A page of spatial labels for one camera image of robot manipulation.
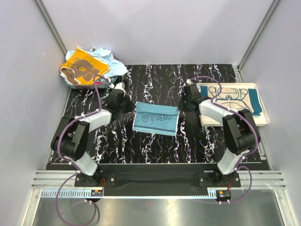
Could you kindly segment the dark blue towel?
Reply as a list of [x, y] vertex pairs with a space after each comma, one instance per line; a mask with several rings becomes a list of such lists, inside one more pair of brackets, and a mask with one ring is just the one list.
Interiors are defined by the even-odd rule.
[[135, 106], [134, 131], [176, 136], [179, 120], [179, 110], [177, 107], [153, 105], [143, 102], [137, 102]]

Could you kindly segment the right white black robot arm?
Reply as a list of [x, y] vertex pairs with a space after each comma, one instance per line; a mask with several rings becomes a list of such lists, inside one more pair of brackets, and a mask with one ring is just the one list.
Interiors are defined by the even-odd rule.
[[227, 108], [202, 97], [195, 83], [183, 87], [179, 110], [210, 117], [222, 125], [226, 151], [208, 177], [216, 185], [225, 186], [243, 158], [255, 152], [261, 141], [252, 113], [245, 108], [239, 111]]

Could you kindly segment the teal beige Doraemon towel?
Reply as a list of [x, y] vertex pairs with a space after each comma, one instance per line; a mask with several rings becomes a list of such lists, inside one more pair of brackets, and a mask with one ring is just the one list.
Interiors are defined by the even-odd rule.
[[229, 85], [223, 83], [218, 84], [199, 84], [201, 96], [212, 98], [215, 102], [232, 109], [248, 109], [253, 117], [260, 117], [263, 108], [260, 103], [259, 94], [254, 87], [246, 85], [234, 84]]

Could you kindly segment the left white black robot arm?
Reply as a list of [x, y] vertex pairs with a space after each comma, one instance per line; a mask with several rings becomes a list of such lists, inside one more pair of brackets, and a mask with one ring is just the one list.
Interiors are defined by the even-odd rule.
[[87, 153], [89, 133], [133, 111], [135, 104], [123, 89], [113, 89], [103, 107], [83, 116], [63, 116], [51, 141], [51, 150], [79, 172], [77, 178], [91, 186], [101, 183], [100, 166]]

